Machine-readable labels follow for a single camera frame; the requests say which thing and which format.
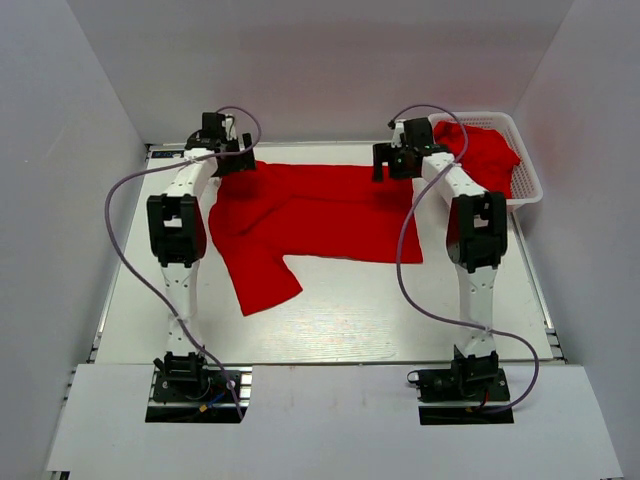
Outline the red t shirt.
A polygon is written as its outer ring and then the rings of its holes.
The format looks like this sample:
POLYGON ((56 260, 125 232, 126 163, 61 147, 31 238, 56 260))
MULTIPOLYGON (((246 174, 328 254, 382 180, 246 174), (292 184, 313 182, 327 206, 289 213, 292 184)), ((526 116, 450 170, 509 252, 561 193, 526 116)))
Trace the red t shirt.
POLYGON ((258 163, 221 180, 208 215, 243 315, 303 290, 287 256, 419 264, 408 180, 375 183, 366 166, 258 163))

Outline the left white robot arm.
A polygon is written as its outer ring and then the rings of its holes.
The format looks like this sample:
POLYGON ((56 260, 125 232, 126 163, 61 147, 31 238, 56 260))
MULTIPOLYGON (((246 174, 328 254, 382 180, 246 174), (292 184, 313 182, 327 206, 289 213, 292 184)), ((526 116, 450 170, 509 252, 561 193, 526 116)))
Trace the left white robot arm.
POLYGON ((188 139, 185 164, 168 187, 151 195, 146 212, 151 251, 160 265, 163 296, 169 304, 167 351, 175 356, 202 356, 198 332, 197 278, 208 245, 200 200, 210 180, 256 168, 253 138, 233 131, 215 139, 202 130, 188 139))

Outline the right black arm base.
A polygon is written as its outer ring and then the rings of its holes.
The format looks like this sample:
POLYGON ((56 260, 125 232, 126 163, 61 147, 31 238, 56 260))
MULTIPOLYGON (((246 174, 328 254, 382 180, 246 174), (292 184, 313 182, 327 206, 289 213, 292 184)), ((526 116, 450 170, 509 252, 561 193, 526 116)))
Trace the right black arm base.
POLYGON ((446 368, 414 369, 406 380, 417 392, 422 426, 514 422, 507 378, 494 354, 484 360, 459 357, 446 368))

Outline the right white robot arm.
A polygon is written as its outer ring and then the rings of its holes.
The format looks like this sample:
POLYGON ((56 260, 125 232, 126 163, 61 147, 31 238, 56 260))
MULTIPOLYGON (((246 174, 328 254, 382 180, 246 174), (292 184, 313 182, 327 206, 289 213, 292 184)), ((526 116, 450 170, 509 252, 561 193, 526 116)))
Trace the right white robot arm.
POLYGON ((394 180, 422 178, 426 187, 418 194, 401 227, 396 251, 396 275, 401 293, 423 315, 466 330, 454 346, 451 374, 453 390, 472 399, 484 391, 488 378, 498 372, 493 338, 493 289, 498 267, 507 250, 506 199, 488 191, 460 165, 453 154, 434 140, 428 118, 389 122, 392 140, 373 146, 373 179, 383 179, 383 167, 394 180), (436 189, 449 207, 446 250, 459 284, 459 318, 449 319, 420 307, 408 294, 402 279, 404 237, 414 211, 430 189, 436 189))

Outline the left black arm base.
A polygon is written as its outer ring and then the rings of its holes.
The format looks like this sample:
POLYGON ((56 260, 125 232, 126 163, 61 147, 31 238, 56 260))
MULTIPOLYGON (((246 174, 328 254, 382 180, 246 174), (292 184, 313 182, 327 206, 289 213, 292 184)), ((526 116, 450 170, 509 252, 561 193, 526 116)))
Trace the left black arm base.
POLYGON ((154 360, 147 423, 239 424, 249 406, 252 369, 221 371, 196 353, 154 360))

